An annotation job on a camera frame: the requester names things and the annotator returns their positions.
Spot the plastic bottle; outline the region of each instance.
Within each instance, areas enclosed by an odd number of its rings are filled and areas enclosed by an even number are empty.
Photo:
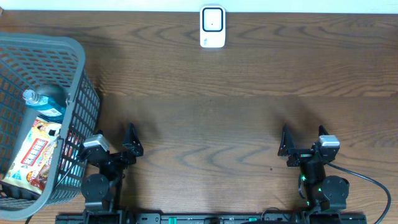
[[[42,114],[48,121],[62,123],[66,108],[60,106],[51,96],[44,96],[34,90],[25,90],[22,94],[26,106]]]

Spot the snack bag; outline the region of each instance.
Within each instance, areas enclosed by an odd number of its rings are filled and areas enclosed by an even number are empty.
[[[61,124],[37,117],[2,182],[31,192],[43,192]]]

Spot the black cable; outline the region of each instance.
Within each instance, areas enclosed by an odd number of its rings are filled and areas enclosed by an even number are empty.
[[[383,189],[383,190],[386,192],[386,194],[387,194],[387,205],[386,205],[386,208],[384,209],[384,211],[383,211],[383,213],[381,214],[381,216],[379,217],[379,219],[377,219],[376,222],[374,223],[374,224],[379,224],[379,223],[381,222],[381,220],[383,220],[383,218],[387,215],[387,212],[388,212],[388,210],[390,209],[390,206],[391,206],[391,194],[390,194],[390,191],[388,191],[387,187],[385,187],[384,185],[380,184],[379,182],[373,180],[373,179],[370,178],[370,177],[366,177],[365,175],[359,174],[359,173],[357,173],[357,172],[354,172],[354,171],[351,171],[351,170],[348,170],[348,169],[345,169],[345,168],[336,166],[336,165],[334,165],[334,164],[331,164],[330,162],[328,162],[328,161],[325,160],[325,159],[323,159],[323,160],[324,160],[324,162],[325,162],[326,164],[328,164],[329,166],[331,166],[331,167],[333,167],[333,168],[335,168],[335,169],[341,170],[341,171],[343,171],[343,172],[346,172],[346,173],[355,175],[355,176],[360,177],[360,178],[362,178],[362,179],[365,179],[365,180],[367,180],[367,181],[370,181],[370,182],[376,184],[377,186],[381,187],[381,189]]]
[[[265,219],[264,215],[265,215],[269,210],[271,210],[271,209],[280,211],[280,209],[277,208],[277,207],[269,207],[269,208],[265,209],[264,212],[261,214],[261,221],[263,221],[263,220]],[[283,214],[283,213],[281,213],[281,214],[284,216],[284,218],[285,218],[288,222],[290,221],[290,219],[287,218],[285,214]]]
[[[32,217],[33,217],[33,215],[29,216],[29,217],[26,219],[25,224],[28,224],[28,223],[30,222],[30,220],[32,219]]]
[[[67,175],[69,174],[69,172],[73,169],[74,166],[77,165],[78,162],[82,162],[80,161],[80,155],[77,156],[76,160],[73,162],[73,164],[69,167],[69,169],[67,170],[67,172],[63,175],[63,177],[60,179],[60,181],[58,181],[58,183],[55,185],[55,189],[62,183],[63,180],[65,180],[65,178],[67,178]]]

